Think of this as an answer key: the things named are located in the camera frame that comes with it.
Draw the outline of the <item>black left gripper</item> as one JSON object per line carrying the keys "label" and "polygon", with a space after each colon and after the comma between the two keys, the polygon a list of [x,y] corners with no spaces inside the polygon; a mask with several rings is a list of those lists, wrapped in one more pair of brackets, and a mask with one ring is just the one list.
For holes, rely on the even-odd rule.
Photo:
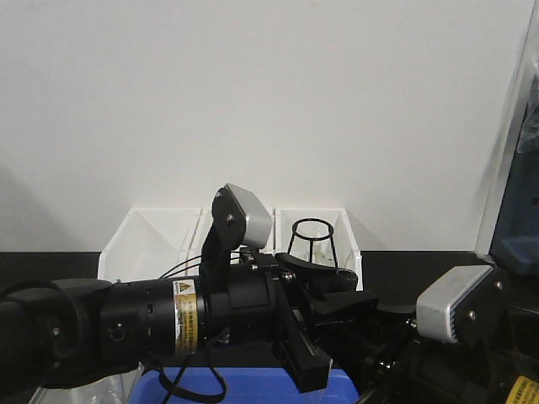
{"label": "black left gripper", "polygon": [[331,358],[314,348],[293,316],[280,266],[313,294],[301,303],[310,332],[354,322],[376,310],[372,292],[356,291],[359,278],[346,268],[311,263],[286,252],[224,251],[200,266],[200,343],[239,346],[269,342],[275,358],[301,393],[324,389]]}

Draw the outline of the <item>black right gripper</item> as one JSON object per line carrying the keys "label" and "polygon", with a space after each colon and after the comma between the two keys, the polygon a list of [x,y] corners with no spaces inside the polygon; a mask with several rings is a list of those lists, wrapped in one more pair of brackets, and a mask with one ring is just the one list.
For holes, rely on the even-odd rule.
{"label": "black right gripper", "polygon": [[415,318],[357,317],[332,328],[332,355],[360,403],[490,403],[493,370],[478,311],[454,321],[456,343],[419,332]]}

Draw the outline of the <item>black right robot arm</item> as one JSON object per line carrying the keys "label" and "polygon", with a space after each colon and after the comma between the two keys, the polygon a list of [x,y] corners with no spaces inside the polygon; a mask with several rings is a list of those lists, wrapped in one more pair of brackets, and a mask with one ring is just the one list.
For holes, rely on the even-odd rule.
{"label": "black right robot arm", "polygon": [[535,403],[538,279],[456,266],[404,311],[357,311],[328,345],[361,403]]}

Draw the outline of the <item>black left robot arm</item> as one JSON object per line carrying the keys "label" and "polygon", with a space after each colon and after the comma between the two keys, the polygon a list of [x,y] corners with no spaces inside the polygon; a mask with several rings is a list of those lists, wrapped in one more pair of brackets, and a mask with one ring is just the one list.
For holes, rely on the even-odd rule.
{"label": "black left robot arm", "polygon": [[377,298],[354,272],[242,250],[206,253],[196,275],[26,280],[1,293],[1,394],[69,389],[222,345],[267,341],[300,392],[324,388],[327,332]]}

